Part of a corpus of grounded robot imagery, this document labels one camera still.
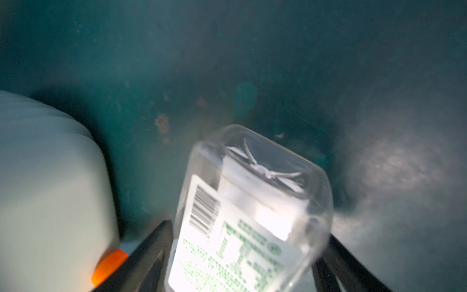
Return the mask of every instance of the green logo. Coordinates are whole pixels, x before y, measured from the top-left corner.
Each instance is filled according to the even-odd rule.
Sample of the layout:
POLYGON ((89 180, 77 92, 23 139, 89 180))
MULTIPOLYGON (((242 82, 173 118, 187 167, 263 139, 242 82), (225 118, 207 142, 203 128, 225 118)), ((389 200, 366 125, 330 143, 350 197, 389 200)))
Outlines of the green logo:
POLYGON ((280 256, 282 252, 281 248, 277 244, 272 242, 268 243, 268 250, 275 256, 280 256))

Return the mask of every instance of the teal surface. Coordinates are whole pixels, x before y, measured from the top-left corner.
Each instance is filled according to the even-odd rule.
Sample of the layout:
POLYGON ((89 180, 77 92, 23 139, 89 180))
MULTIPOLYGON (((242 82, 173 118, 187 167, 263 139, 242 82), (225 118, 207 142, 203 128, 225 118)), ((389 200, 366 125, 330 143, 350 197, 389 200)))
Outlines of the teal surface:
POLYGON ((174 216, 193 143, 240 123, 326 169, 334 235, 388 287, 462 291, 466 11, 431 0, 4 1, 0 89, 89 128, 126 236, 174 216))

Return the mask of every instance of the white label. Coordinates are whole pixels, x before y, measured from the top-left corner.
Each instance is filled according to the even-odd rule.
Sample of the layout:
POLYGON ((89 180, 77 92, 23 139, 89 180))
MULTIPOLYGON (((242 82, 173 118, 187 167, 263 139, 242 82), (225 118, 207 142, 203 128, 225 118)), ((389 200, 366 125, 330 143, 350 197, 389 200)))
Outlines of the white label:
POLYGON ((169 274, 175 292, 273 292, 301 252, 193 175, 169 274))

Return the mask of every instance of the transparent plastic bottle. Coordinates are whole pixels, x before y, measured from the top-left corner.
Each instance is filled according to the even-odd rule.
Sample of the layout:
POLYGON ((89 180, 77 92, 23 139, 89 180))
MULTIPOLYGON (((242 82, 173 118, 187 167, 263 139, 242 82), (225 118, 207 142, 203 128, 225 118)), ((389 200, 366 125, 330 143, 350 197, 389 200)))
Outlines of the transparent plastic bottle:
POLYGON ((287 292, 327 245, 329 180, 239 125, 194 145, 165 278, 169 292, 287 292))

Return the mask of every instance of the barcode number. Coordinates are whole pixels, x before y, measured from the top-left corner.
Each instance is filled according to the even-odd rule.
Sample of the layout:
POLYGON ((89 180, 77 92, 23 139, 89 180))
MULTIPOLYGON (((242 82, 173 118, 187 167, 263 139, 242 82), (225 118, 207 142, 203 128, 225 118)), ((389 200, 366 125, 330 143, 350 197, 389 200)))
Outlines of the barcode number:
POLYGON ((191 209, 190 225, 209 238, 219 213, 219 206, 220 202, 198 185, 191 209))

